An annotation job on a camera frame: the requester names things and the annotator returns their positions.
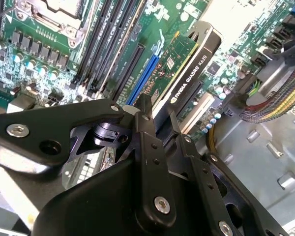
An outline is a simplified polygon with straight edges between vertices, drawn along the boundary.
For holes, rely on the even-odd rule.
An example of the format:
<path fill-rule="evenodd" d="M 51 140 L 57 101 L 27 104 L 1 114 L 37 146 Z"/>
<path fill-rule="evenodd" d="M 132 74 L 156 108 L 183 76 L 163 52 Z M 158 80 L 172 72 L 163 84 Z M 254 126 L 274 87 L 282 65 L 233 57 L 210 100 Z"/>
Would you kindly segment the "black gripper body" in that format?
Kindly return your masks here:
<path fill-rule="evenodd" d="M 136 123 L 126 159 L 54 197 L 35 236 L 171 236 L 173 173 L 152 122 Z"/>

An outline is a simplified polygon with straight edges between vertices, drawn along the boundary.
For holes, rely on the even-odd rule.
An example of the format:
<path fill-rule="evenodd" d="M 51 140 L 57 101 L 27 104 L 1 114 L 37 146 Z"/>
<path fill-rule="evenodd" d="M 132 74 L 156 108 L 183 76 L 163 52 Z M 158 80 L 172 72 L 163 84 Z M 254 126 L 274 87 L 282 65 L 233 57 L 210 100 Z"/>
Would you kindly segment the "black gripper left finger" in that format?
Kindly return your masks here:
<path fill-rule="evenodd" d="M 37 198 L 42 194 L 42 187 L 52 192 L 50 183 L 61 178 L 68 162 L 83 154 L 112 147 L 117 150 L 114 164 L 125 160 L 137 122 L 154 125 L 150 98 L 146 95 L 140 97 L 138 111 L 134 114 L 109 99 L 1 114 L 0 167 L 18 174 L 26 184 L 36 181 L 37 186 L 29 192 Z M 39 214 L 54 197 L 65 191 L 54 192 L 42 204 Z"/>

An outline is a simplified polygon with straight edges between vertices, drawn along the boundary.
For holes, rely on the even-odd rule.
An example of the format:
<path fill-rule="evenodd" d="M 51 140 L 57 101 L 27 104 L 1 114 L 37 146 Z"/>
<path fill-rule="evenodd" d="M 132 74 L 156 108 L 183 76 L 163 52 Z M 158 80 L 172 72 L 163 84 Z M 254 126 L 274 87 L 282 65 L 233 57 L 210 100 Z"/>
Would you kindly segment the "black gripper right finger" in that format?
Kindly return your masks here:
<path fill-rule="evenodd" d="M 177 218 L 172 236 L 286 236 L 287 232 L 211 152 L 200 155 L 175 113 L 173 173 Z"/>

